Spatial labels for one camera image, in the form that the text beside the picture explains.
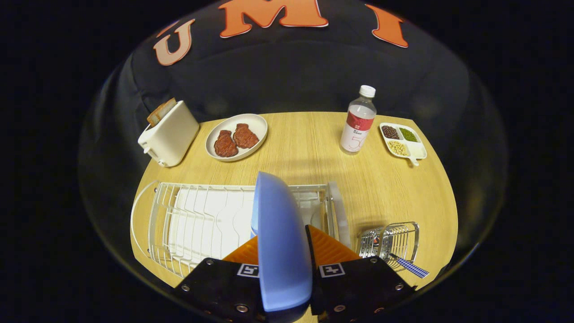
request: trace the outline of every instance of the water bottle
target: water bottle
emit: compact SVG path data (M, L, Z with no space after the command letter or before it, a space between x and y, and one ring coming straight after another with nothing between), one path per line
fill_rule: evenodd
M349 103L347 122L341 136L341 150L349 155L355 155L363 147L364 141L369 134L373 119L377 110L373 105L375 88L361 85L360 97Z

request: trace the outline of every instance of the bottle label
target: bottle label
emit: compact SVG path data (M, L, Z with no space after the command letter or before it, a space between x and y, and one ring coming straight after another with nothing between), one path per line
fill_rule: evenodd
M348 113L347 124L345 124L343 135L341 136L341 146L351 152L359 151L369 134L373 120L362 119L352 113Z
M352 113L347 113L347 124L356 130L365 131L371 129L374 119L359 118Z

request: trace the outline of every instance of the red beans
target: red beans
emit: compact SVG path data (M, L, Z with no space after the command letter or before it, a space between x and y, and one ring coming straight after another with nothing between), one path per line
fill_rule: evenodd
M383 130L383 134L385 135L385 137L389 139L400 139L398 137L397 131L393 127L382 126L381 130Z

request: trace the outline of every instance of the wooden table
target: wooden table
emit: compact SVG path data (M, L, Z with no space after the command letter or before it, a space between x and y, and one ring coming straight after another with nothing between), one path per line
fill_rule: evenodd
M343 196L351 242L367 229L396 222L415 221L420 240L415 264L430 272L420 279L406 270L398 274L411 286L425 286L451 259L457 236L455 197L435 150L417 125L409 119L376 116L371 133L357 155L339 148L346 120L340 112L292 112L261 115L269 124L267 139L251 156L226 163L205 151L209 132L222 120L204 122L183 161L163 168L150 161L138 194L153 182L255 185L258 171L271 173L287 185L326 184L336 181ZM392 122L418 132L428 156L414 167L408 159L390 154L378 125ZM144 250L131 244L135 258L149 271L175 287L181 278L151 260L145 253L153 190L146 190L134 209L134 233ZM310 310L301 319L315 322Z

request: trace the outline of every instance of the plate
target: plate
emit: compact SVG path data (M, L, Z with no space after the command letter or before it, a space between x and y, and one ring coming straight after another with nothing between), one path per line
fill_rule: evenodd
M383 133L383 129L382 129L383 126L389 126L391 128L394 128L397 131L399 139L390 139L390 138L385 137L385 134ZM404 128L404 129L412 132L417 141L415 142L415 141L405 140L404 136L401 133L400 128ZM389 152L392 153L393 155L395 155L396 157L408 158L408 159L410 159L410 161L415 166L418 166L417 159L425 159L426 158L425 145L422 143L421 137L418 136L418 133L416 131L414 131L413 128L411 128L409 126L405 126L405 125L391 124L388 122L381 122L381 124L379 124L379 131L381 131L381 135L383 136L383 139L385 141L385 144L387 145L387 148L389 149ZM406 146L406 153L408 154L408 156L402 156L402 155L398 155L398 154L394 153L391 150L391 148L389 147L389 142L391 142L391 141L398 141L399 143L404 144Z
M231 131L231 137L233 138L233 134L235 133L235 128L237 124L248 124L249 130L251 130L257 138L259 138L259 142L255 144L255 146L251 148L239 148L239 152L235 156L231 157L220 157L215 153L215 141L217 137L219 137L219 132L221 130L229 130ZM239 159L243 159L252 153L254 153L265 141L267 138L267 121L259 116L258 114L246 113L240 114L229 119L224 120L219 125L215 126L213 130L207 136L205 140L205 151L207 151L208 155L211 157L221 160L222 162L234 162Z

